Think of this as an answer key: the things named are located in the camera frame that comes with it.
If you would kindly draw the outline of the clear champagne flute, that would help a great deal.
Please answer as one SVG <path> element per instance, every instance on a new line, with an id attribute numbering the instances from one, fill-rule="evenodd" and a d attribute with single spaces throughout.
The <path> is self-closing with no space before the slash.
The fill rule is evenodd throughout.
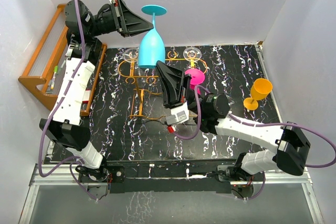
<path id="1" fill-rule="evenodd" d="M 139 88 L 144 88 L 146 85 L 145 72 L 138 66 L 139 49 L 129 48 L 123 53 L 123 57 L 130 64 L 130 73 L 127 81 L 131 80 Z"/>

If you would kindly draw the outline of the pink plastic wine glass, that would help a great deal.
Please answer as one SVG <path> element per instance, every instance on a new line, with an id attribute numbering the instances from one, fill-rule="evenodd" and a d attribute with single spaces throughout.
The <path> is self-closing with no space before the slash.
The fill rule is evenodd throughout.
<path id="1" fill-rule="evenodd" d="M 187 91 L 194 91 L 196 85 L 201 85 L 205 81 L 205 74 L 199 69 L 190 68 L 185 74 L 191 76 Z"/>

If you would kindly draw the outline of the teal plastic wine glass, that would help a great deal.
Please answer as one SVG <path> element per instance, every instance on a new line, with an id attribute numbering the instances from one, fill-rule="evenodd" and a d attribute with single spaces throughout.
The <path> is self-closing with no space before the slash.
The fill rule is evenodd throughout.
<path id="1" fill-rule="evenodd" d="M 167 13 L 167 9 L 159 5 L 145 5 L 141 11 L 152 16 L 153 28 L 143 37 L 138 53 L 138 66 L 144 69 L 154 69 L 158 61 L 165 61 L 165 45 L 156 29 L 155 18 Z"/>

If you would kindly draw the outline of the clear large wine glass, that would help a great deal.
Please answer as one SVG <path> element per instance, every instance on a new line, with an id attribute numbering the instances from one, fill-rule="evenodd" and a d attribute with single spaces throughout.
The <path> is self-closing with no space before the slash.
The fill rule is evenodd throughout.
<path id="1" fill-rule="evenodd" d="M 183 51 L 183 57 L 190 63 L 190 68 L 195 68 L 195 64 L 201 59 L 202 53 L 196 47 L 188 47 Z"/>

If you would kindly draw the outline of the orange plastic wine glass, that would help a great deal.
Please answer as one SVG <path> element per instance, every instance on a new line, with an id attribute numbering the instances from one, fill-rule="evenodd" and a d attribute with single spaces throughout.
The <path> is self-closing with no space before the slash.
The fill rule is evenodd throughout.
<path id="1" fill-rule="evenodd" d="M 250 97 L 243 101 L 244 107 L 251 111 L 256 110 L 259 106 L 258 101 L 265 99 L 272 88 L 272 83 L 265 78 L 255 80 L 250 90 Z"/>

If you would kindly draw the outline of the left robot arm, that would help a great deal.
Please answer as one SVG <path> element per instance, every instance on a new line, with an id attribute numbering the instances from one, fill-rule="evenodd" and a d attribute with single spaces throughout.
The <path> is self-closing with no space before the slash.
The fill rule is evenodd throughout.
<path id="1" fill-rule="evenodd" d="M 109 175 L 106 158 L 92 145 L 89 128 L 80 124 L 82 101 L 102 53 L 98 36 L 114 31 L 122 37 L 135 36 L 153 29 L 153 25 L 132 12 L 124 0 L 104 4 L 95 15 L 82 1 L 71 0 L 65 6 L 65 16 L 66 70 L 49 117 L 40 120 L 40 147 L 49 137 L 72 152 L 72 158 L 79 163 L 79 173 L 101 182 Z"/>

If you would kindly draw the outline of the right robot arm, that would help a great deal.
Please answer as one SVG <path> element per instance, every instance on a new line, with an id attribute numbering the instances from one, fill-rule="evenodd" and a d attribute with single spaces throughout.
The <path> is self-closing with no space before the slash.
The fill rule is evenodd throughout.
<path id="1" fill-rule="evenodd" d="M 177 136 L 176 127 L 189 120 L 189 112 L 196 113 L 198 132 L 231 136 L 264 148 L 255 153 L 239 154 L 234 166 L 225 168 L 220 176 L 227 179 L 247 180 L 256 173 L 279 169 L 287 174 L 301 176 L 310 151 L 310 142 L 294 123 L 263 124 L 235 117 L 225 94 L 208 90 L 199 94 L 201 85 L 190 87 L 191 75 L 161 61 L 155 66 L 163 92 L 163 106 L 170 110 L 165 124 Z"/>

